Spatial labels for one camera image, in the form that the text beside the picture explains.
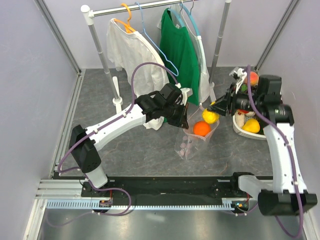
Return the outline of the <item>yellow squash toy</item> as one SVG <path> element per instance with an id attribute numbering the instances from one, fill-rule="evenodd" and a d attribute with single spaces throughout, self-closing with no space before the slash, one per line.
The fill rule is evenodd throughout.
<path id="1" fill-rule="evenodd" d="M 219 120 L 220 115 L 205 108 L 202 112 L 202 118 L 207 124 L 211 125 Z"/>

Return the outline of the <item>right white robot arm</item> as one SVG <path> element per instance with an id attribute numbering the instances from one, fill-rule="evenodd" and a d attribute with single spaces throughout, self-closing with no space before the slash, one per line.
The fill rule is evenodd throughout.
<path id="1" fill-rule="evenodd" d="M 309 193 L 300 172 L 294 141 L 294 117 L 289 105 L 282 101 L 282 79 L 261 75 L 257 87 L 242 93 L 244 75 L 231 74 L 237 80 L 224 96 L 208 107 L 221 116 L 234 115 L 236 110 L 254 111 L 262 121 L 271 162 L 272 185 L 267 185 L 251 173 L 236 172 L 229 191 L 235 197 L 247 192 L 257 199 L 264 216 L 297 216 L 317 205 L 316 194 Z"/>

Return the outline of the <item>clear pink-dotted zip bag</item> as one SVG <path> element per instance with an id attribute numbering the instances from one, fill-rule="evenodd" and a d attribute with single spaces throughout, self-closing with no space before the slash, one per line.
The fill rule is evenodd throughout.
<path id="1" fill-rule="evenodd" d="M 187 123 L 189 128 L 181 128 L 176 136 L 174 150 L 183 160 L 189 160 L 202 153 L 207 148 L 212 135 L 220 124 L 219 120 L 210 124 L 210 131 L 205 136 L 194 134 L 194 125 L 203 121 L 202 113 L 204 110 L 203 106 L 199 106 L 193 114 L 188 114 Z"/>

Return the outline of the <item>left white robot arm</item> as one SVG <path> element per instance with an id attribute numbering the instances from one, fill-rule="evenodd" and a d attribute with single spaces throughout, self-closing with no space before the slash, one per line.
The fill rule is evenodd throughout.
<path id="1" fill-rule="evenodd" d="M 110 191 L 99 150 L 125 132 L 160 117 L 164 117 L 169 125 L 188 129 L 188 97 L 192 94 L 190 88 L 178 88 L 168 83 L 160 91 L 139 96 L 126 109 L 98 124 L 74 127 L 69 149 L 81 172 L 92 183 L 92 191 L 99 197 Z"/>

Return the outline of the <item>orange toy fruit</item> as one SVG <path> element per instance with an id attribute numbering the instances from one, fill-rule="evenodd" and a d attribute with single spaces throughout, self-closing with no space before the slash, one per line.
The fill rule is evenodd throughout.
<path id="1" fill-rule="evenodd" d="M 201 137 L 205 137 L 211 130 L 210 124 L 205 121 L 198 121 L 193 126 L 193 133 Z"/>

